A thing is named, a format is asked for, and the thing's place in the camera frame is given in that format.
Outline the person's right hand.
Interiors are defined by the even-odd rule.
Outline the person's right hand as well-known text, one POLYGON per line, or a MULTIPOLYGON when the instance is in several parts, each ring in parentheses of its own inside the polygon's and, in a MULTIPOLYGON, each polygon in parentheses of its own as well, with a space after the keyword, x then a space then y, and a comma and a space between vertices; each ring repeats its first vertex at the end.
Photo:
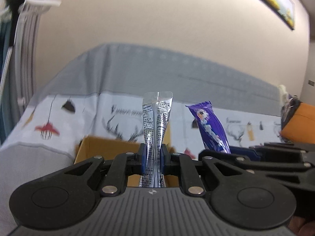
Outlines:
POLYGON ((315 236, 315 224, 301 217, 293 216, 288 228, 297 236, 315 236))

